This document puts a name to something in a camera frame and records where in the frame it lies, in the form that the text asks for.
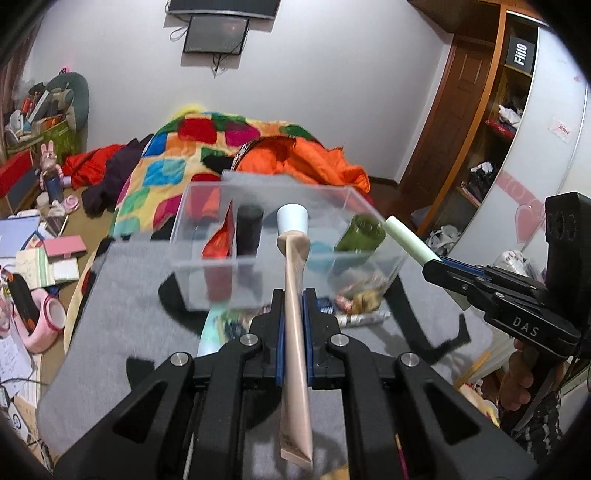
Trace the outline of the person's right hand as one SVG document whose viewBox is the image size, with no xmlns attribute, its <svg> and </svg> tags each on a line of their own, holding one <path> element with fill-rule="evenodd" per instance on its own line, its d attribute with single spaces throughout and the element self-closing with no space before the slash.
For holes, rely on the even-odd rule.
<svg viewBox="0 0 591 480">
<path fill-rule="evenodd" d="M 517 411 L 529 403 L 529 389 L 534 382 L 530 367 L 524 358 L 525 344 L 515 340 L 514 347 L 515 351 L 509 359 L 508 370 L 499 389 L 500 405 L 507 411 Z"/>
</svg>

